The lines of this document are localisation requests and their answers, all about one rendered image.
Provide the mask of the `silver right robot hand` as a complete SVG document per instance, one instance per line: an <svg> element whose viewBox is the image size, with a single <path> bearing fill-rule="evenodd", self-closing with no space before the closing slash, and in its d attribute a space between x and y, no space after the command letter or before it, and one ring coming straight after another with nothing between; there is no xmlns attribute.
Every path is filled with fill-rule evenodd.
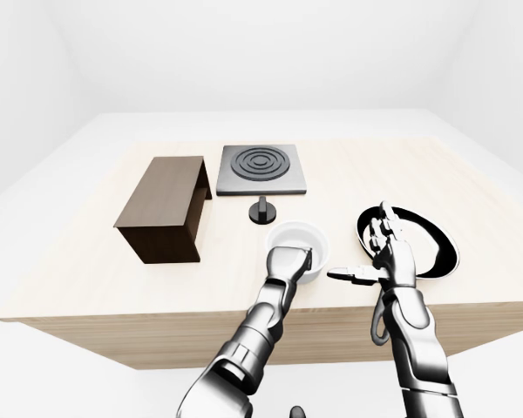
<svg viewBox="0 0 523 418"><path fill-rule="evenodd" d="M335 280L372 286L380 283L390 287L415 287L416 267L411 246L404 239L399 217L392 206L383 201L379 217L369 224L370 248L374 252L372 266L336 267L327 272Z"/></svg>

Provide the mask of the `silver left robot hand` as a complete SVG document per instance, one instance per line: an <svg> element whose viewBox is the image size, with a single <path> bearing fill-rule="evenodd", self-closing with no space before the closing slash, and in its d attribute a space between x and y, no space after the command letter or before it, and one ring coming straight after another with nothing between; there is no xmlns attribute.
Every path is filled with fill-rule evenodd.
<svg viewBox="0 0 523 418"><path fill-rule="evenodd" d="M268 277L297 283L312 265L310 247L275 246L267 257Z"/></svg>

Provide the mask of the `white bowl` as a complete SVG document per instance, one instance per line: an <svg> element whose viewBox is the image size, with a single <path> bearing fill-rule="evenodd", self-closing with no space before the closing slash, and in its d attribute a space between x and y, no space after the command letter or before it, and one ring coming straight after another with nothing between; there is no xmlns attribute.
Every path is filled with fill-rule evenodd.
<svg viewBox="0 0 523 418"><path fill-rule="evenodd" d="M266 250L275 246L310 247L312 264L298 284L314 281L329 261L330 248L326 235L316 226L299 220L284 221L274 226L266 237Z"/></svg>

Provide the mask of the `dark wooden cabinet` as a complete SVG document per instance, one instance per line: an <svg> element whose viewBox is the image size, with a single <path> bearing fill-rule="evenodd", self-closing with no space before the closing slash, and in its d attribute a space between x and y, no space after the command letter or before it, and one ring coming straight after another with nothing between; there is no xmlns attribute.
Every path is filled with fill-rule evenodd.
<svg viewBox="0 0 523 418"><path fill-rule="evenodd" d="M202 156L155 157L114 226L145 264L199 262L195 239L211 198Z"/></svg>

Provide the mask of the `black plate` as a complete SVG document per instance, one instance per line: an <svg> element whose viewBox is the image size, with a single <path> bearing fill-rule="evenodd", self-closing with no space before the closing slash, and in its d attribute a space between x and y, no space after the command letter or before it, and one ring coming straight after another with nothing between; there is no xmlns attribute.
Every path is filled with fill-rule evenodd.
<svg viewBox="0 0 523 418"><path fill-rule="evenodd" d="M452 274L458 267L460 256L457 245L453 238L436 222L417 212L401 206L393 206L394 213L400 218L403 226L409 230L418 232L434 256L434 261L430 268L422 273L417 273L417 278L421 280L438 280ZM357 218L357 238L365 251L372 260L375 252L370 248L368 240L364 238L364 233L370 225L372 218L379 215L379 207L371 206L361 212Z"/></svg>

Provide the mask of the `round black knob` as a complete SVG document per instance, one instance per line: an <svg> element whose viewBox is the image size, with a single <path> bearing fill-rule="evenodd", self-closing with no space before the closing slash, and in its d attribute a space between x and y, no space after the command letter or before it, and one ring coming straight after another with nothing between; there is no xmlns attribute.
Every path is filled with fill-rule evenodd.
<svg viewBox="0 0 523 418"><path fill-rule="evenodd" d="M256 203L251 205L248 216L257 225L267 225L276 218L275 206L267 201L265 196L261 196Z"/></svg>

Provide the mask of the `flat dark stove plate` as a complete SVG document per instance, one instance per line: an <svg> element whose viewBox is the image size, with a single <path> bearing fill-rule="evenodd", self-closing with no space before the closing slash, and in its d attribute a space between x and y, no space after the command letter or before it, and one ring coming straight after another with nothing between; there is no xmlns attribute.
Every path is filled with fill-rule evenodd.
<svg viewBox="0 0 523 418"><path fill-rule="evenodd" d="M225 145L218 196L305 194L307 184L295 145Z"/></svg>

